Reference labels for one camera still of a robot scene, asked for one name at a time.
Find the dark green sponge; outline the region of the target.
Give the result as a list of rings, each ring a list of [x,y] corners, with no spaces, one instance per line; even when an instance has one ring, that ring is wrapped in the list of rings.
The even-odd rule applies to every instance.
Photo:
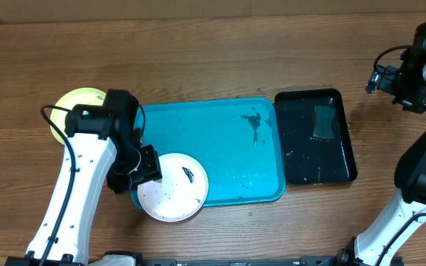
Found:
[[[333,121],[335,118],[335,109],[330,106],[314,107],[314,133],[315,138],[334,139]]]

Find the white pink plate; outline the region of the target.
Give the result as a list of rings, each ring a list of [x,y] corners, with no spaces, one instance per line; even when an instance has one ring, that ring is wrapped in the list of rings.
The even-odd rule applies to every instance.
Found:
[[[194,216],[206,201],[209,180],[193,157],[171,153],[159,157],[162,178],[138,186],[138,200],[148,215],[161,222],[180,222]],[[189,182],[182,167],[195,176]]]

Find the yellow plate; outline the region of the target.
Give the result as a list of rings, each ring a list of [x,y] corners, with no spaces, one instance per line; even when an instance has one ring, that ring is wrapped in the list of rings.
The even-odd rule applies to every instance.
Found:
[[[100,89],[82,87],[68,92],[62,96],[55,105],[69,110],[77,104],[101,106],[105,97],[106,93]],[[50,115],[50,120],[54,122],[64,136],[67,136],[64,132],[66,116],[67,112],[59,109],[52,110]]]

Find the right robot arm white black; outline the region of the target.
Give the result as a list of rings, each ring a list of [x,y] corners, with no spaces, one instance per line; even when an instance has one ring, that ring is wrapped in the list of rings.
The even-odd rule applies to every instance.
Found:
[[[409,112],[426,111],[426,22],[414,33],[411,45],[400,46],[401,65],[374,64],[365,88],[387,92]],[[395,255],[426,223],[426,131],[401,156],[394,172],[396,191],[373,223],[323,265],[402,265]]]

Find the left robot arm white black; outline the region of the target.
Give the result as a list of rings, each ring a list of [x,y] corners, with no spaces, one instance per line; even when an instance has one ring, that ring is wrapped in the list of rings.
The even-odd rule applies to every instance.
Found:
[[[67,111],[64,157],[49,207],[23,257],[6,265],[87,265],[89,237],[103,185],[116,194],[162,177],[158,153],[133,136],[140,105],[127,90],[111,89],[100,106]]]

